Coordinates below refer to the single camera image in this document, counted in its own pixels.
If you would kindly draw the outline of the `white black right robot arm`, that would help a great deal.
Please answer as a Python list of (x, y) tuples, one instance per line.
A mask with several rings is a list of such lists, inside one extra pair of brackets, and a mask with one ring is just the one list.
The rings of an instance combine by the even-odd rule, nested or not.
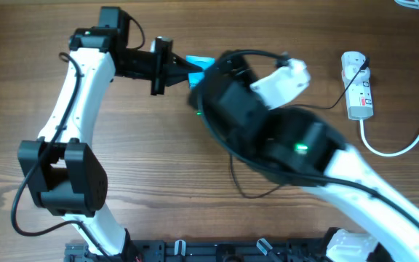
[(259, 79), (247, 50), (226, 52), (204, 70), (188, 102), (231, 156), (280, 186), (298, 186), (362, 228), (333, 229), (328, 261), (419, 261), (419, 209), (385, 182), (334, 127), (293, 106), (308, 86), (306, 65), (275, 55)]

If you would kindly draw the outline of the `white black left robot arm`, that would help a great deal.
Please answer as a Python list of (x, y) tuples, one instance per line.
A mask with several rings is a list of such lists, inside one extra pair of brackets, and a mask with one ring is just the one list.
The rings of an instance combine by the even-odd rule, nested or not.
[(71, 224), (94, 261), (138, 261), (140, 251), (117, 223), (105, 199), (108, 178), (92, 151), (92, 137), (105, 91), (117, 76), (148, 80), (151, 94), (188, 79), (201, 68), (172, 51), (173, 41), (157, 37), (150, 51), (128, 45), (132, 16), (102, 7), (99, 21), (79, 28), (61, 54), (68, 72), (54, 110), (37, 139), (24, 140), (17, 158), (37, 207)]

